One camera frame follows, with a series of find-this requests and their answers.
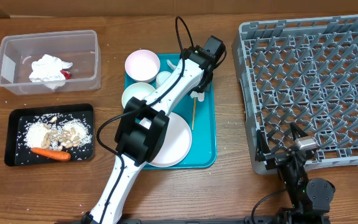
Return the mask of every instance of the carrot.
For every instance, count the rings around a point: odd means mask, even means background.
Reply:
[[[32,148],[31,151],[41,156],[49,157],[51,159],[56,159],[58,161],[69,161],[71,158],[70,153],[63,152],[63,151],[53,151],[53,150],[42,149],[42,148]]]

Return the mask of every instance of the teal tray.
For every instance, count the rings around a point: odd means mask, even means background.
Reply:
[[[177,65],[180,54],[157,54],[160,59],[160,71],[172,72],[172,69],[167,65],[167,59],[173,64]],[[125,75],[125,88],[135,83],[135,81]],[[150,83],[155,88],[155,80]],[[186,95],[177,104],[174,113],[179,114],[191,127],[193,120],[193,99]],[[197,101],[196,118],[194,123],[194,130],[191,131],[193,140],[191,148],[187,156],[178,164],[159,168],[147,164],[144,169],[187,169],[187,168],[206,168],[210,167],[216,160],[216,124],[215,124],[215,104],[214,91],[211,85],[211,91],[205,93],[203,102]]]

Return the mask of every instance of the gray basket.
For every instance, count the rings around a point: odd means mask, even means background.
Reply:
[[[233,45],[252,168],[256,130],[272,153],[293,144],[290,123],[319,144],[306,170],[358,165],[358,15],[245,22]]]

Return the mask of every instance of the transparent container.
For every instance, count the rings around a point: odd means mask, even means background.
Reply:
[[[31,64],[45,54],[72,62],[71,79],[31,82]],[[48,84],[62,84],[53,90]],[[93,30],[13,35],[0,48],[0,86],[17,95],[96,90],[101,87],[101,52]]]

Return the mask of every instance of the wooden stick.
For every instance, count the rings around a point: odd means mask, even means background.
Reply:
[[[197,97],[194,97],[194,103],[193,103],[193,122],[191,123],[191,130],[194,130],[194,120],[196,117],[196,104],[197,104]]]

